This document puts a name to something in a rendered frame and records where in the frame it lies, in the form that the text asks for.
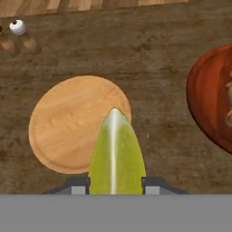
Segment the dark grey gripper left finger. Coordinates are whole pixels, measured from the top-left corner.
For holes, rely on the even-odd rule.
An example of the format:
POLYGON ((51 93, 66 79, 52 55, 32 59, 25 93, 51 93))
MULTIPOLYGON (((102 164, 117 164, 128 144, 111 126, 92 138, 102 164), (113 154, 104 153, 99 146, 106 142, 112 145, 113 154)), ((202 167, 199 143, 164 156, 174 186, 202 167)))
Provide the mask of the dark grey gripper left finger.
POLYGON ((61 186, 45 191, 45 194, 88 195, 91 179, 89 177, 68 178, 61 186))

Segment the round light wooden plate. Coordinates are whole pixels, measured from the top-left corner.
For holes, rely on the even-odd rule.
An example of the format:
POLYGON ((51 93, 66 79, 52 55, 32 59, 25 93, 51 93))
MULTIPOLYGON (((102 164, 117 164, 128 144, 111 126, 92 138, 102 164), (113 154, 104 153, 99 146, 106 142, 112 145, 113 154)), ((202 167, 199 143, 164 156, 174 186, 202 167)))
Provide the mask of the round light wooden plate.
POLYGON ((30 118, 28 137, 35 157, 56 172, 86 172, 102 121, 114 107, 131 117, 125 93, 107 79, 84 75, 57 83, 30 118))

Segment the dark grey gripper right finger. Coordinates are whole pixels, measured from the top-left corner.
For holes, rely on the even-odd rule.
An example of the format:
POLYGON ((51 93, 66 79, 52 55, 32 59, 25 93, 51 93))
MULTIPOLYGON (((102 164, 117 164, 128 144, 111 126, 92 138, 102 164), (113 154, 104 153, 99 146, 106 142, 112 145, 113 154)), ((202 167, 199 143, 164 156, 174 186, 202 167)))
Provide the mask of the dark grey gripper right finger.
POLYGON ((142 177, 141 186, 143 195, 185 194, 184 190, 169 186, 163 178, 142 177))

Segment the brown chicken drumstick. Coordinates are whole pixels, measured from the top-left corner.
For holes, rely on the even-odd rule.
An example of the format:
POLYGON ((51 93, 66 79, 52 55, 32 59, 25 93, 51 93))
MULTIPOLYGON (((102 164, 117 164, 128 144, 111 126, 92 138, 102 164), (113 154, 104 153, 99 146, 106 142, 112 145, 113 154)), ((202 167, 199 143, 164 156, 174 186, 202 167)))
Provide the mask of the brown chicken drumstick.
POLYGON ((228 111, 225 116, 225 123, 232 128, 232 71, 229 73, 229 82, 226 84, 228 97, 228 111))

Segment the white salt shaker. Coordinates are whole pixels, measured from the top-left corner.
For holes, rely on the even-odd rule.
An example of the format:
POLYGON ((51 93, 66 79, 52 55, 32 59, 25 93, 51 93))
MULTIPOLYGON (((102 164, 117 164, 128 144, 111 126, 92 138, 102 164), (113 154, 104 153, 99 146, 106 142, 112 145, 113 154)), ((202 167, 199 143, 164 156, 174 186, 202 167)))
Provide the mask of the white salt shaker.
POLYGON ((24 21, 16 19, 9 24, 9 29, 13 34, 21 35, 26 32, 26 25, 24 21))

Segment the yellow-green lemon wedge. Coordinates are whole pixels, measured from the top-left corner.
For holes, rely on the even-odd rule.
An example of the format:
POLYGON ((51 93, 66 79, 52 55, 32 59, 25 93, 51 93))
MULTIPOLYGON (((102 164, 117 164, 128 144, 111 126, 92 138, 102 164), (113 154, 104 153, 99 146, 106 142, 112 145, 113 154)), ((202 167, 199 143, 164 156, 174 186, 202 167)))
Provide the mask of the yellow-green lemon wedge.
POLYGON ((91 195, 140 195, 145 164, 127 117, 112 108, 102 122, 89 168, 91 195))

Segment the round reddish-brown wooden plate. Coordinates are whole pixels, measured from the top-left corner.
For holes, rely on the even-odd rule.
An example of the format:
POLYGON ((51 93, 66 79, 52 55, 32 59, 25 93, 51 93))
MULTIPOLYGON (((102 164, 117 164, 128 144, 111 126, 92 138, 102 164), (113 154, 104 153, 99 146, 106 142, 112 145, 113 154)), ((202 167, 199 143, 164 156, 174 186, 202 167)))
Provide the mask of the round reddish-brown wooden plate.
POLYGON ((232 43, 204 53, 191 68, 187 86, 189 111, 203 133, 232 154, 232 128, 225 123, 228 111, 226 84, 232 71, 232 43))

